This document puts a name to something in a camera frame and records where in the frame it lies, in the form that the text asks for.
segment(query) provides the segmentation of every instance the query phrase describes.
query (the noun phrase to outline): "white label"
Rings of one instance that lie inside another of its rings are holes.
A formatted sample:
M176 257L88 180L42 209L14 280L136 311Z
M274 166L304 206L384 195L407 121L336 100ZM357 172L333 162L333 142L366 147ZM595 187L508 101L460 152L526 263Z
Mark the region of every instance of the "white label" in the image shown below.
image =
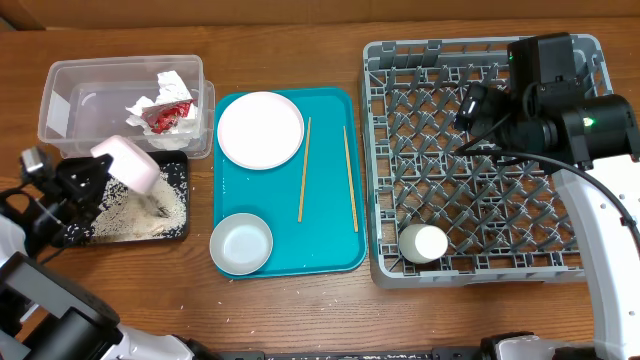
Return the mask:
M67 137L67 123L69 122L69 102L57 92L51 91L49 113L47 114L47 126L62 137Z

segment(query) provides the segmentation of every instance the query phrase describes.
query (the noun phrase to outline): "crumpled paper towel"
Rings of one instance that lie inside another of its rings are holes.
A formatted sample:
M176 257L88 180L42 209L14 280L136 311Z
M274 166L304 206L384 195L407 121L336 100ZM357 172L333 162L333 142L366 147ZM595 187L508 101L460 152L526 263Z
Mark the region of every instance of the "crumpled paper towel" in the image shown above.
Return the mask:
M175 71L167 71L158 74L158 85L160 85L160 95L156 98L156 101L153 102L146 96L141 97L136 101L136 104L132 107L128 108L132 115L126 120L127 124L131 126L142 126L143 133L145 135L153 135L157 137L158 134L155 134L151 131L151 126L144 121L142 116L142 109L148 108L156 105L168 104L176 101L183 100L191 100L191 94L189 93L189 89L182 81L180 75L178 75ZM180 139L149 139L147 140L153 147L157 149L163 150L179 150L183 147L189 145L191 139L197 139L200 137L200 133L198 127L200 124L196 119L196 114L198 113L198 108L191 104L189 107L189 113L187 117L182 118L178 121L178 124L163 134L188 134L191 133L191 138L180 138Z

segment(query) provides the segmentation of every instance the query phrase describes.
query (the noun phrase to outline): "wooden table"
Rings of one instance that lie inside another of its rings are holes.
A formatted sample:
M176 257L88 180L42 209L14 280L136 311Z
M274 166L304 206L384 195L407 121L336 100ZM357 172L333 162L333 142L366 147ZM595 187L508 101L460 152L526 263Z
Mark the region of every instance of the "wooden table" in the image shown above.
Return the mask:
M614 89L640 110L640 21L633 18L0 33L0 188L17 184L19 153L37 141L40 98L54 61L197 54L218 100L236 91L338 86L357 112L368 42L556 31L595 35ZM426 349L477 345L516 330L572 341L593 336L586 284L390 291L373 284L369 260L346 274L229 282L208 251L212 165L212 157L192 162L191 232L184 242L74 249L50 266L110 303L123 323L193 337L216 350Z

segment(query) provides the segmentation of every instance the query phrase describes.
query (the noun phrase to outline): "red wrapper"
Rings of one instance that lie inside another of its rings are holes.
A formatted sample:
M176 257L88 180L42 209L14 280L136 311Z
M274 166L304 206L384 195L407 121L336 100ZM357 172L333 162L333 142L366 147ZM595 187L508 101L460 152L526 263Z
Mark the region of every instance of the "red wrapper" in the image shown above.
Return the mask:
M193 100L176 101L142 109L141 118L149 124L151 131L162 134L176 126L181 118L187 117Z

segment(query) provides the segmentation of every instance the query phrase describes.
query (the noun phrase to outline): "tray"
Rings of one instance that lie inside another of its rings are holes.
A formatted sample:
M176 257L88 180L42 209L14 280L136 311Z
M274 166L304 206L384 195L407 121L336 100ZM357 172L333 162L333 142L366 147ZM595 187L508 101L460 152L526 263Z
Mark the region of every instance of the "tray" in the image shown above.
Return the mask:
M226 159L214 136L214 228L224 217L246 212L261 217L274 239L269 260L257 272L245 276L221 272L229 278L246 279L353 270L366 256L367 240L351 99L338 88L274 92L300 109L305 131L309 117L313 119L303 220L298 223L304 141L287 163L254 171ZM227 106L244 94L235 93L220 100L216 123ZM347 127L351 166L356 169L353 185L358 233L353 229L343 126Z
M472 82L505 89L507 44L522 37L385 41L363 52L361 116L372 277L385 288L494 281L583 281L569 217L535 162L495 168L451 151L469 135L450 125ZM585 97L613 92L598 40L572 35ZM486 141L481 147L492 148ZM440 261L398 250L409 224L443 229Z
M76 228L75 225L70 225L67 227L65 232L65 238L72 236L74 232L77 231L86 231L89 236L89 240L85 243L85 245L108 245L115 243L137 243L137 242L146 242L151 240L184 240L187 238L189 234L189 160L187 155L179 150L175 151L155 151L149 153L149 156L153 160L155 160L160 166L160 171L162 173L167 174L167 182L171 187L178 191L178 194L182 199L184 199L184 203L186 205L186 221L184 225L180 228L174 229L172 231L165 231L159 236L150 238L150 239L136 239L136 240L125 240L125 241L100 241L97 242L93 239L93 229L80 229ZM87 158L73 158L66 159L60 162L60 165L72 165L77 164L79 162L85 161Z

